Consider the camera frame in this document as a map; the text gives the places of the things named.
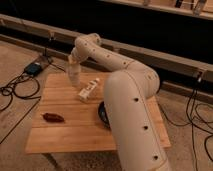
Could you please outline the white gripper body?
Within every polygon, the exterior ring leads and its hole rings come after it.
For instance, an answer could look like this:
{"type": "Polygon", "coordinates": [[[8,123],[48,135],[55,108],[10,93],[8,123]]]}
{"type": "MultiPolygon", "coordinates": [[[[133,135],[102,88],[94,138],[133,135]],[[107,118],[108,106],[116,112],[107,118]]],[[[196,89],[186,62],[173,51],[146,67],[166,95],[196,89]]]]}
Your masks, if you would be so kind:
{"type": "Polygon", "coordinates": [[[76,87],[80,84],[81,65],[72,55],[68,56],[68,62],[68,77],[71,81],[71,85],[76,87]]]}

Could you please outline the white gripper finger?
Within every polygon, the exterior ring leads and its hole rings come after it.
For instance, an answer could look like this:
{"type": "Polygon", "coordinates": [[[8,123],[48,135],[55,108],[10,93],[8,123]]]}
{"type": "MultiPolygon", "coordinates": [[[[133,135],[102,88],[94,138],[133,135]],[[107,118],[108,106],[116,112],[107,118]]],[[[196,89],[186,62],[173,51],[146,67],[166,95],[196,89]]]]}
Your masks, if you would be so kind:
{"type": "Polygon", "coordinates": [[[88,91],[94,90],[97,87],[99,82],[100,82],[99,78],[95,78],[94,80],[91,80],[87,85],[87,90],[88,91]]]}

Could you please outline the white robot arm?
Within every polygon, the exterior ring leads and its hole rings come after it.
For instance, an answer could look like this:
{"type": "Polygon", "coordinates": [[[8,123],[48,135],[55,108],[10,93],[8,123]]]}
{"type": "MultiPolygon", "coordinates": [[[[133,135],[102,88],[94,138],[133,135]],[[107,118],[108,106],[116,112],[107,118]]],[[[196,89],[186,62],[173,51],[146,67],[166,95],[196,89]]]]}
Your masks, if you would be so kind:
{"type": "Polygon", "coordinates": [[[123,171],[172,171],[147,105],[160,79],[149,66],[101,46],[92,33],[75,39],[69,63],[92,58],[110,71],[104,83],[104,105],[123,171]]]}

